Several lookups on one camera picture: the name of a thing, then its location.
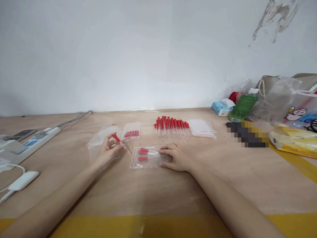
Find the forearm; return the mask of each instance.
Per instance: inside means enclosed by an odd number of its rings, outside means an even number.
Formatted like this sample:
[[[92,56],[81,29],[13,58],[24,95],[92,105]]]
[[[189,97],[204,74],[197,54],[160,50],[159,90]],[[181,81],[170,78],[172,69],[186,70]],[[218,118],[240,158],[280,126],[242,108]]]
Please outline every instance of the forearm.
[[[235,237],[284,237],[282,232],[251,202],[213,174],[208,166],[190,170],[218,214]]]
[[[90,166],[19,217],[1,238],[43,238],[59,223],[91,185],[98,169]]]

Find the green bottle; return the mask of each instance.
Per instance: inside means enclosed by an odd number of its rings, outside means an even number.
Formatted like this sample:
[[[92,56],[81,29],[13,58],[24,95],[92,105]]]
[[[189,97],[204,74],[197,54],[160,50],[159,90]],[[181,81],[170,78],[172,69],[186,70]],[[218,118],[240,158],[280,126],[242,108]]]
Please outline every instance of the green bottle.
[[[259,99],[255,96],[258,91],[258,89],[251,88],[248,94],[244,94],[239,98],[237,104],[229,115],[230,121],[240,122],[249,114],[254,104]]]

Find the tissue box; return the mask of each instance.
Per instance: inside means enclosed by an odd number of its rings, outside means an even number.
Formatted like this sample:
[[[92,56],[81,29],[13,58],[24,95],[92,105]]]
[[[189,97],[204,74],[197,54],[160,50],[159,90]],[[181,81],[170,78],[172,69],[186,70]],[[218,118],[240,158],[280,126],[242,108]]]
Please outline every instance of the tissue box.
[[[229,116],[233,107],[228,107],[224,102],[214,102],[211,108],[217,113],[218,116]]]

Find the white bottle cap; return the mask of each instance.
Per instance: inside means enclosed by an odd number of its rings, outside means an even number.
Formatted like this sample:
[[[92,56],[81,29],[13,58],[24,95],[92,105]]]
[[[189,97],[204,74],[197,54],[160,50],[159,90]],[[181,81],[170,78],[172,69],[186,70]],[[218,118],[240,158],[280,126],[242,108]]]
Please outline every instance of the white bottle cap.
[[[254,88],[250,88],[249,89],[249,93],[254,93],[256,94],[259,90],[258,89],[254,89]]]

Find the white wall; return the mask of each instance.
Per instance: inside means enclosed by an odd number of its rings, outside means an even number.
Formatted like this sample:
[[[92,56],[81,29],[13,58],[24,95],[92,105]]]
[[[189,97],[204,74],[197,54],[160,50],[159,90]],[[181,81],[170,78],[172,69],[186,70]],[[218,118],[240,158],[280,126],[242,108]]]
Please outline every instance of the white wall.
[[[248,77],[317,72],[315,1],[253,41],[267,3],[0,0],[0,116],[208,107]]]

